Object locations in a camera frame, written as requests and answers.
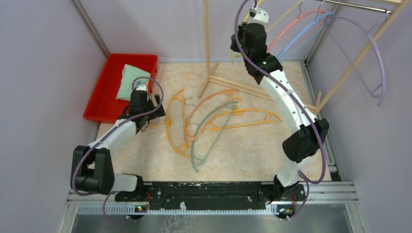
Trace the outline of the pink hanger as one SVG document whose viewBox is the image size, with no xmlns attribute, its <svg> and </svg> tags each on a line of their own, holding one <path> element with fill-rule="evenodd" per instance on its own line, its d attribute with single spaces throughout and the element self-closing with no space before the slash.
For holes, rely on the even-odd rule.
<svg viewBox="0 0 412 233">
<path fill-rule="evenodd" d="M 269 29 L 267 29 L 266 32 L 268 33 L 274 26 L 276 26 L 280 21 L 282 21 L 283 18 L 286 17 L 289 13 L 291 13 L 296 7 L 300 7 L 302 2 L 303 0 L 298 0 L 295 3 L 295 5 L 293 5 L 292 8 L 290 8 L 283 16 L 281 16 Z M 275 40 L 268 46 L 267 52 L 270 52 L 275 47 L 275 45 L 278 43 L 278 41 L 292 27 L 294 27 L 295 24 L 297 24 L 300 21 L 306 22 L 305 18 L 307 18 L 308 16 L 314 13 L 317 13 L 318 15 L 316 17 L 318 17 L 319 15 L 325 14 L 326 12 L 327 12 L 326 10 L 320 9 L 320 10 L 311 10 L 305 13 L 301 13 L 301 10 L 299 9 L 297 17 L 287 27 L 285 27 L 285 29 L 282 32 L 279 33 L 279 35 L 275 38 Z M 297 45 L 302 45 L 304 42 L 307 42 L 308 40 L 310 40 L 312 36 L 316 35 L 323 28 L 324 22 L 325 22 L 325 19 L 321 19 L 320 22 L 317 23 L 317 26 L 314 29 L 310 30 L 309 32 L 304 31 L 303 37 L 298 39 L 296 42 L 292 43 L 292 48 L 296 47 Z"/>
</svg>

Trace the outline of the blue hanger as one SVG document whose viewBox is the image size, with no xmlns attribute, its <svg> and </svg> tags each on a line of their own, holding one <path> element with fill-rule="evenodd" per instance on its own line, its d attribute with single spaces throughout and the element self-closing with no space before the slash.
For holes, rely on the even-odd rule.
<svg viewBox="0 0 412 233">
<path fill-rule="evenodd" d="M 298 39 L 303 37 L 303 32 L 307 31 L 309 32 L 310 30 L 314 29 L 317 26 L 317 23 L 320 22 L 321 19 L 325 19 L 325 22 L 323 23 L 323 28 L 324 29 L 332 20 L 332 18 L 335 16 L 335 13 L 332 11 L 327 11 L 325 14 L 319 15 L 318 17 L 316 17 L 318 14 L 314 13 L 315 16 L 313 18 L 312 21 L 308 22 L 308 25 L 305 26 L 290 42 L 288 45 L 286 45 L 284 47 L 284 49 L 278 54 L 277 58 L 279 60 L 285 60 L 288 56 L 292 55 L 293 53 L 295 53 L 297 50 L 299 50 L 305 43 L 307 43 L 308 41 L 310 41 L 314 36 L 312 36 L 310 38 L 310 40 L 308 40 L 307 42 L 304 42 L 302 45 L 297 45 L 296 47 L 292 48 L 292 43 L 296 42 Z"/>
</svg>

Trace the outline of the purple hanger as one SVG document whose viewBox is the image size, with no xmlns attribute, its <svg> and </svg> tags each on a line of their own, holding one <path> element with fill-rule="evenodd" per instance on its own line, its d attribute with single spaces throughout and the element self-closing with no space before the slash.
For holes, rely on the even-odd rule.
<svg viewBox="0 0 412 233">
<path fill-rule="evenodd" d="M 329 91 L 329 93 L 323 98 L 323 100 L 320 102 L 319 105 L 319 109 L 323 108 L 323 106 L 326 105 L 326 103 L 332 98 L 332 96 L 339 90 L 339 88 L 341 87 L 341 85 L 343 85 L 343 83 L 345 82 L 345 80 L 348 78 L 348 76 L 352 73 L 355 72 L 355 74 L 357 74 L 357 76 L 359 77 L 359 79 L 361 80 L 362 84 L 364 85 L 364 87 L 366 88 L 368 94 L 374 98 L 374 99 L 378 99 L 377 102 L 377 107 L 380 107 L 384 100 L 386 99 L 386 93 L 387 93 L 387 77 L 386 77 L 386 70 L 385 70 L 385 65 L 384 65 L 384 61 L 383 61 L 383 57 L 382 54 L 380 52 L 380 49 L 378 48 L 378 44 L 376 42 L 376 40 L 374 39 L 374 37 L 371 35 L 371 33 L 365 29 L 364 26 L 360 25 L 360 23 L 345 18 L 345 17 L 337 17 L 334 16 L 330 19 L 331 21 L 335 21 L 335 20 L 344 20 L 347 21 L 353 25 L 355 25 L 357 28 L 359 28 L 367 37 L 367 39 L 369 40 L 369 43 L 365 45 L 365 47 L 362 49 L 362 51 L 360 52 L 360 54 L 357 56 L 357 58 L 352 62 L 349 58 L 348 55 L 344 52 L 344 50 L 342 49 L 342 47 L 339 45 L 338 42 L 336 42 L 336 39 L 332 36 L 331 33 L 328 33 L 332 40 L 336 43 L 336 45 L 338 46 L 338 48 L 341 50 L 341 52 L 343 53 L 343 55 L 345 56 L 345 58 L 347 59 L 348 63 L 350 64 L 350 66 L 347 68 L 347 70 L 343 73 L 343 75 L 338 79 L 338 81 L 336 82 L 336 84 L 333 86 L 333 88 Z M 364 58 L 364 56 L 369 52 L 369 50 L 372 49 L 375 52 L 375 55 L 377 57 L 377 61 L 378 61 L 378 67 L 379 67 L 379 71 L 380 71 L 380 80 L 381 83 L 373 90 L 371 90 L 366 82 L 362 79 L 361 75 L 359 74 L 356 66 L 360 63 L 360 61 L 362 61 L 362 59 Z"/>
</svg>

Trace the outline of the light yellow hanger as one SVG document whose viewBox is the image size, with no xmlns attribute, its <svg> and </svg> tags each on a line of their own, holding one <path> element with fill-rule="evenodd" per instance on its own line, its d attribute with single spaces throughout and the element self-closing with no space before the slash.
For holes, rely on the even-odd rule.
<svg viewBox="0 0 412 233">
<path fill-rule="evenodd" d="M 266 32 L 269 32 L 275 25 L 277 25 L 284 17 L 286 17 L 293 9 L 295 9 L 302 1 L 298 0 L 289 10 L 287 10 L 281 17 L 279 17 L 269 28 L 266 29 Z M 230 52 L 230 64 L 234 65 L 234 58 L 241 57 L 240 55 L 233 55 L 233 52 Z"/>
</svg>

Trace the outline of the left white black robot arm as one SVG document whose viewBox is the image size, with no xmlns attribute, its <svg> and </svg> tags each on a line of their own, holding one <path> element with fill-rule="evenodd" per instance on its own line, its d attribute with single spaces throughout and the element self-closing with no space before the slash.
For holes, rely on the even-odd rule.
<svg viewBox="0 0 412 233">
<path fill-rule="evenodd" d="M 96 141 L 73 151 L 70 186 L 79 196 L 126 192 L 134 201 L 144 198 L 142 177 L 114 172 L 112 157 L 151 120 L 166 113 L 163 98 L 152 99 L 147 91 L 134 90 L 129 104 L 114 125 Z"/>
</svg>

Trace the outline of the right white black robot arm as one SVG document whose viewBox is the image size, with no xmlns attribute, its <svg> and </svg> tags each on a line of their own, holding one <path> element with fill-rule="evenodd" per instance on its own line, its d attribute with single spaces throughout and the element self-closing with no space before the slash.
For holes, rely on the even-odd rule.
<svg viewBox="0 0 412 233">
<path fill-rule="evenodd" d="M 285 153 L 273 187 L 262 193 L 264 200 L 286 200 L 297 189 L 299 172 L 323 146 L 329 122 L 318 119 L 295 93 L 278 59 L 267 52 L 267 34 L 259 23 L 235 26 L 230 48 L 242 54 L 246 70 L 280 109 L 291 135 L 282 143 Z"/>
</svg>

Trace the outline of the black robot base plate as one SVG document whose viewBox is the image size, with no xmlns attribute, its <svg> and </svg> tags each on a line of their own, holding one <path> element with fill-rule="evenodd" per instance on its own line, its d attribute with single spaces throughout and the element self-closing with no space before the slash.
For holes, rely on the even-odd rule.
<svg viewBox="0 0 412 233">
<path fill-rule="evenodd" d="M 149 210 L 262 210 L 273 201 L 303 201 L 302 184 L 281 188 L 273 182 L 149 182 L 134 192 L 119 192 L 117 202 L 141 201 Z"/>
</svg>

